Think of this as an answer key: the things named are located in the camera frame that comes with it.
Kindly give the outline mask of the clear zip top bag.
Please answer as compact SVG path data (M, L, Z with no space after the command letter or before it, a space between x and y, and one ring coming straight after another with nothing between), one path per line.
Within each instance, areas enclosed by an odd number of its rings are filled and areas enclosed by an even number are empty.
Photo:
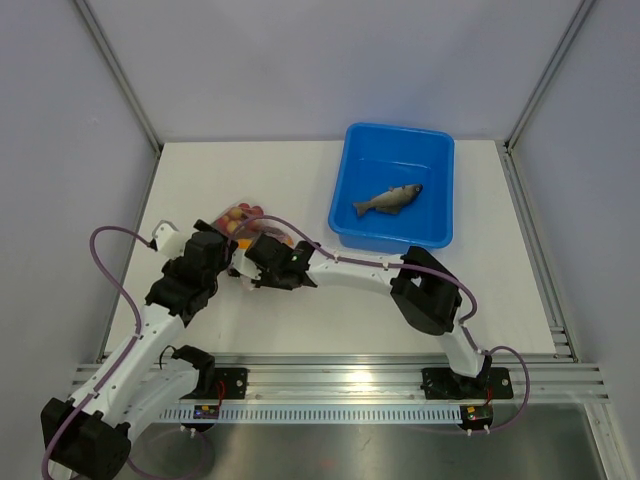
M231 256L229 275L242 277L248 284L259 279L260 270L245 257L245 253L260 234L273 237L289 247L294 245L293 238L274 221L264 219L264 214L261 205L243 198L224 209L212 222L216 230L237 244Z

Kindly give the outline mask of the grey toy fish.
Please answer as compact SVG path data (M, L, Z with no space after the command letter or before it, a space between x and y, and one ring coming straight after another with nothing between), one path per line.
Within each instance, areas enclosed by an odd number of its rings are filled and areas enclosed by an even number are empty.
M389 190L363 202L354 202L352 206L358 217L369 211L397 215L400 211L413 203L422 193L422 184L407 184L391 187Z

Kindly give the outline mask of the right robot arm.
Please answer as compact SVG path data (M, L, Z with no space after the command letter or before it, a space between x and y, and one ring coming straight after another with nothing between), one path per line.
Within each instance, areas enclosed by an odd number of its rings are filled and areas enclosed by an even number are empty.
M424 380L426 396L479 399L489 390L491 357L465 326L477 301L421 247L403 255L349 257L314 242L291 247L261 234L236 250L231 268L255 288L345 287L389 297L410 327L438 340L448 360L444 371Z

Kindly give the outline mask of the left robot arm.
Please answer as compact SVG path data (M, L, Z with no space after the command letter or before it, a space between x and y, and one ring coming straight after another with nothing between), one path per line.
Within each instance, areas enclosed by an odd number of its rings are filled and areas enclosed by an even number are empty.
M169 405L186 395L222 394L215 358L196 347L177 348L166 366L143 379L169 344L218 289L237 243L202 220L184 236L164 222L143 244L167 259L143 306L127 291L134 331L68 399L53 398L41 412L45 453L41 476L59 464L88 479L112 479L127 463L137 437Z

